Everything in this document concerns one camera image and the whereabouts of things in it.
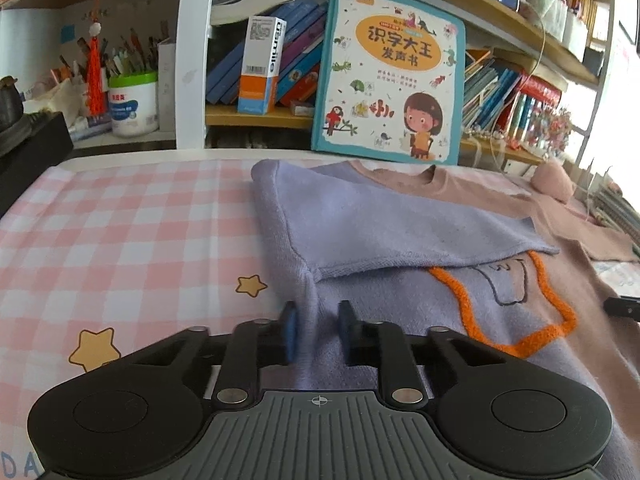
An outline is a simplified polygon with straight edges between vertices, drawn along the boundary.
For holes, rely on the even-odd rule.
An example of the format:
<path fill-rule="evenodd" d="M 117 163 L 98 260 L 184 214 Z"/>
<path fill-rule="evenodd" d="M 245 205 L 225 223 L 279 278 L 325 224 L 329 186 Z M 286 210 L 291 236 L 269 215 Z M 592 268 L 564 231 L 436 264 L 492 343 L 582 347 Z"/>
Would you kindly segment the black box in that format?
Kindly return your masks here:
<path fill-rule="evenodd" d="M 1 215 L 47 169 L 64 162 L 73 141 L 62 113 L 25 114 L 1 133 Z"/>

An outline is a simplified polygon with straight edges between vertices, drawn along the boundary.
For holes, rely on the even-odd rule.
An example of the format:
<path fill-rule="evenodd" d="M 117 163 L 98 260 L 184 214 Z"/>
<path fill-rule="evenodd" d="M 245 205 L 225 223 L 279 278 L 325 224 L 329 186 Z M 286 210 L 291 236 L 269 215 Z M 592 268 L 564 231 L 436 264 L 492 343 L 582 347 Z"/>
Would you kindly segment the white wooden bookshelf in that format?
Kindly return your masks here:
<path fill-rule="evenodd" d="M 177 148 L 204 148 L 217 127 L 300 127 L 317 151 L 404 162 L 402 103 L 439 100 L 444 137 L 434 162 L 458 159 L 465 53 L 473 39 L 516 47 L 559 76 L 600 90 L 605 76 L 564 46 L 582 23 L 562 0 L 13 0 L 1 9 L 3 68 L 36 78 L 58 60 L 62 12 L 79 4 L 72 46 L 122 47 L 128 61 L 156 29 L 145 11 L 167 3 L 170 38 L 157 69 L 172 73 Z"/>

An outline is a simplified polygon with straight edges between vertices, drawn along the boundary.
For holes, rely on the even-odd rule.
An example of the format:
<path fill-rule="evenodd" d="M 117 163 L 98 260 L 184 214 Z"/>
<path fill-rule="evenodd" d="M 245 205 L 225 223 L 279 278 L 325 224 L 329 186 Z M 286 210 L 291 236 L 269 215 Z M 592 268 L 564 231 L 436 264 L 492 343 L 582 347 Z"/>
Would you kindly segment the teal children's sound book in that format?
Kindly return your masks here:
<path fill-rule="evenodd" d="M 465 26 L 418 0 L 329 0 L 311 147 L 457 163 Z"/>

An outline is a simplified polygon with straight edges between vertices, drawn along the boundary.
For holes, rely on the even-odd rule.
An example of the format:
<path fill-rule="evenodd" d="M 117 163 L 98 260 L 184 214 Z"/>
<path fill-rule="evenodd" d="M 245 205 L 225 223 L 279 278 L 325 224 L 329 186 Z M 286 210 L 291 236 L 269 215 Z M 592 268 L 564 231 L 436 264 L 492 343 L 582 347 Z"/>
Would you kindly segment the white orange usmile box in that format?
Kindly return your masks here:
<path fill-rule="evenodd" d="M 238 112 L 265 115 L 276 102 L 286 21 L 252 16 L 248 21 L 242 57 Z"/>

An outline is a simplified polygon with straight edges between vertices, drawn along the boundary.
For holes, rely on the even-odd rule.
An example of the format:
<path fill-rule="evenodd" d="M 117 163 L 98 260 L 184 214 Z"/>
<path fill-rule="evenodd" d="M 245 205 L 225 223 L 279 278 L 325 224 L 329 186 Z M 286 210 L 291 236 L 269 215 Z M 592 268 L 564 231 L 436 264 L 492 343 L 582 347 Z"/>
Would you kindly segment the pink plush toy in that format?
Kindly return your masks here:
<path fill-rule="evenodd" d="M 567 204 L 574 195 L 576 184 L 570 180 L 563 166 L 556 159 L 538 165 L 530 178 L 530 185 L 539 193 Z"/>

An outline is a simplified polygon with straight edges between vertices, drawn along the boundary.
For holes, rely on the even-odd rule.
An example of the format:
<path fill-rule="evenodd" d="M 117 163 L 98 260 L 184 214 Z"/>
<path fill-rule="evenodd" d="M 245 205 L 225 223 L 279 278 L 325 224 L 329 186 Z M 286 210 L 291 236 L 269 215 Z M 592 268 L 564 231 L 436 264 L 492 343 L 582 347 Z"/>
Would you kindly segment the lilac and pink sweater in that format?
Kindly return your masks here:
<path fill-rule="evenodd" d="M 606 316 L 612 290 L 593 267 L 634 260 L 628 236 L 440 167 L 264 160 L 252 179 L 274 288 L 302 320 L 293 386 L 372 382 L 342 362 L 335 321 L 348 300 L 367 320 L 412 334 L 445 325 L 583 382 L 608 400 L 616 432 L 638 440 L 639 327 Z"/>

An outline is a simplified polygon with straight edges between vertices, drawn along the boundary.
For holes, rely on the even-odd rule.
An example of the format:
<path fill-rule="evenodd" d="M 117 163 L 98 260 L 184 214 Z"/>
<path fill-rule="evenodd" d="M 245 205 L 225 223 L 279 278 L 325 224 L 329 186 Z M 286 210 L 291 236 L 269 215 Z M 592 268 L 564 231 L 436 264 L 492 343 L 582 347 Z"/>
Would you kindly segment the dark leather shoe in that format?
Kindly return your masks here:
<path fill-rule="evenodd" d="M 0 84 L 0 156 L 6 156 L 32 135 L 32 123 L 24 112 L 23 102 L 12 76 Z"/>

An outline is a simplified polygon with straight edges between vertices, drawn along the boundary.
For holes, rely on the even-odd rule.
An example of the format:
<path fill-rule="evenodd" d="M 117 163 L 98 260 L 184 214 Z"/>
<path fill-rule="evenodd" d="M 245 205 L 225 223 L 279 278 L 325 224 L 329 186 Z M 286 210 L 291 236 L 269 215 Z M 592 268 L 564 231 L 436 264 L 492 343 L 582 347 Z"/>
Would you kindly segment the red tassel ornament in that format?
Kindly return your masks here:
<path fill-rule="evenodd" d="M 102 25 L 99 21 L 100 0 L 94 0 L 89 27 L 90 52 L 87 65 L 88 110 L 91 116 L 102 115 L 106 111 L 102 90 L 101 43 Z"/>

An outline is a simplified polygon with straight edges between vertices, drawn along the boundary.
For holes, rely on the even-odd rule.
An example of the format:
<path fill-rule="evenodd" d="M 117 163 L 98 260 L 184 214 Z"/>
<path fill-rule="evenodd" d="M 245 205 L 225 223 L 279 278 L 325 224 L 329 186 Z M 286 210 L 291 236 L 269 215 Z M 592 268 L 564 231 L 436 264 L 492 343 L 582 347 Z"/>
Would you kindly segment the pink checked tablecloth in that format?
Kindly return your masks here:
<path fill-rule="evenodd" d="M 425 405 L 298 388 L 252 171 L 47 171 L 1 221 L 6 479 L 634 479 L 602 394 L 445 325 L 406 332 Z M 215 336 L 293 301 L 288 366 L 217 406 Z"/>

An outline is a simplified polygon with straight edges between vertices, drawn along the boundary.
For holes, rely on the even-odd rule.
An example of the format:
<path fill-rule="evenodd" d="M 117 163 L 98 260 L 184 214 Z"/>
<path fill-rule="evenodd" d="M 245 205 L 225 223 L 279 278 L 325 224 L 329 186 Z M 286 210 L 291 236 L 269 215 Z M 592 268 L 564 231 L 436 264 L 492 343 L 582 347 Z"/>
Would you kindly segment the white tub green lid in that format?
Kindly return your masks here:
<path fill-rule="evenodd" d="M 108 80 L 108 114 L 115 136 L 132 138 L 158 129 L 157 84 L 156 70 Z"/>

